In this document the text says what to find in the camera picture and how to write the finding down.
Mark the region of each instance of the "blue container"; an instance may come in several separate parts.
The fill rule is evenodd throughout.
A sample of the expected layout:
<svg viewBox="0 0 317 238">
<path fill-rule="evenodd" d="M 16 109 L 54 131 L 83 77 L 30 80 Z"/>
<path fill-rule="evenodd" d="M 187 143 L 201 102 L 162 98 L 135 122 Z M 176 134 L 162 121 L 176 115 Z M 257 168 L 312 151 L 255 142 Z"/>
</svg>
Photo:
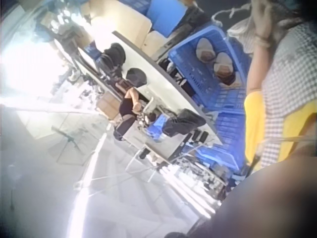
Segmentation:
<svg viewBox="0 0 317 238">
<path fill-rule="evenodd" d="M 168 118 L 164 114 L 160 115 L 159 118 L 146 129 L 147 135 L 154 140 L 158 140 L 163 133 L 163 126 L 167 120 Z"/>
<path fill-rule="evenodd" d="M 205 162 L 213 160 L 234 171 L 241 170 L 245 163 L 245 116 L 220 113 L 215 128 L 223 145 L 200 147 L 196 156 Z"/>
<path fill-rule="evenodd" d="M 168 38 L 186 14 L 187 7 L 179 0 L 152 0 L 147 18 L 152 28 Z"/>
<path fill-rule="evenodd" d="M 227 53 L 233 61 L 235 72 L 240 73 L 241 88 L 227 89 L 220 86 L 213 66 L 196 57 L 196 48 L 201 38 L 207 38 L 216 54 Z M 203 105 L 211 111 L 244 114 L 245 87 L 251 58 L 233 39 L 227 39 L 224 32 L 215 26 L 207 26 L 193 36 L 176 45 L 169 58 L 193 87 Z"/>
<path fill-rule="evenodd" d="M 151 0 L 119 0 L 142 15 L 146 15 L 151 4 Z"/>
</svg>

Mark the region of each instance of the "bracelet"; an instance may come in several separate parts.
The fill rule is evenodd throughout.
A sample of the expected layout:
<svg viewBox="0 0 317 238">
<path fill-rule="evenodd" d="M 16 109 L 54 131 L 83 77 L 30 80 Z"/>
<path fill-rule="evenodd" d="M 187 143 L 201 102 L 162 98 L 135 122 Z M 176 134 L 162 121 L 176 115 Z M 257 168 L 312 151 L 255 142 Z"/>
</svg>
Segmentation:
<svg viewBox="0 0 317 238">
<path fill-rule="evenodd" d="M 255 38 L 254 38 L 254 42 L 260 46 L 263 46 L 265 48 L 270 48 L 271 47 L 271 44 L 268 42 L 267 39 L 261 37 L 261 36 L 258 36 L 256 35 Z"/>
</svg>

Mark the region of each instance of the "yellow shirt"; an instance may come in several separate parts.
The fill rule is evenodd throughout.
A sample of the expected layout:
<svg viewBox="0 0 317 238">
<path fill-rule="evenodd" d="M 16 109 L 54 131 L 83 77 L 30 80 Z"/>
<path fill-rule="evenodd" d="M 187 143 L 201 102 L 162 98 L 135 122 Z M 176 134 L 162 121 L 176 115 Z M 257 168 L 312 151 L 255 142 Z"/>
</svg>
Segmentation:
<svg viewBox="0 0 317 238">
<path fill-rule="evenodd" d="M 244 107 L 246 111 L 246 157 L 249 162 L 252 162 L 258 144 L 264 139 L 264 125 L 265 125 L 265 108 L 262 93 L 250 93 L 245 102 Z M 312 101 L 307 103 L 298 111 L 287 116 L 284 120 L 283 137 L 293 137 L 300 135 L 305 122 L 314 113 L 317 113 L 317 103 Z M 281 144 L 278 161 L 285 160 L 294 142 L 283 142 Z M 255 170 L 260 169 L 260 163 L 257 164 Z"/>
</svg>

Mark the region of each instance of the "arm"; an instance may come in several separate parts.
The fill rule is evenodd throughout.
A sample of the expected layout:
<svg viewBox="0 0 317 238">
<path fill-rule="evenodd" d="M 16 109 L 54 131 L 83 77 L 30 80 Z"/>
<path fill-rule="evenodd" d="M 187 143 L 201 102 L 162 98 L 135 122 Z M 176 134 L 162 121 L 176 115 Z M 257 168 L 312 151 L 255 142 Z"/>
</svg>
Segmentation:
<svg viewBox="0 0 317 238">
<path fill-rule="evenodd" d="M 131 98 L 133 102 L 133 111 L 138 113 L 141 110 L 141 103 L 139 102 L 139 92 L 135 88 L 130 88 L 125 94 L 124 98 Z"/>
<path fill-rule="evenodd" d="M 254 55 L 249 70 L 247 95 L 254 91 L 261 91 L 262 82 L 270 67 L 269 49 L 255 44 Z"/>
<path fill-rule="evenodd" d="M 269 0 L 252 0 L 252 17 L 256 25 L 254 55 L 248 75 L 247 95 L 260 91 L 270 67 L 268 38 L 272 31 Z"/>
<path fill-rule="evenodd" d="M 124 98 L 131 98 L 133 105 L 139 103 L 139 93 L 135 88 L 130 88 L 125 94 Z"/>
</svg>

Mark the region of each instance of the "white table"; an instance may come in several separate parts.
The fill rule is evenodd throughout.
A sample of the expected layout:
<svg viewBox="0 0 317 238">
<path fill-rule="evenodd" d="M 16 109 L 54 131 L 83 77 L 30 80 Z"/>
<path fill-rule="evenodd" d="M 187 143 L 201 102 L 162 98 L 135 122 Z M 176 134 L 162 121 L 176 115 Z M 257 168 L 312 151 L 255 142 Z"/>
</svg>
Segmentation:
<svg viewBox="0 0 317 238">
<path fill-rule="evenodd" d="M 199 114 L 207 121 L 204 126 L 200 127 L 200 130 L 209 133 L 207 141 L 221 144 L 215 133 L 216 130 L 213 124 L 208 120 L 203 111 L 157 63 L 118 32 L 109 34 L 106 40 L 106 45 L 110 46 L 112 43 L 119 43 L 125 50 L 126 62 L 122 67 L 123 76 L 133 67 L 141 69 L 146 74 L 148 83 L 137 89 L 140 93 L 149 100 L 155 98 L 158 103 L 175 113 L 180 112 L 182 109 L 189 109 Z"/>
</svg>

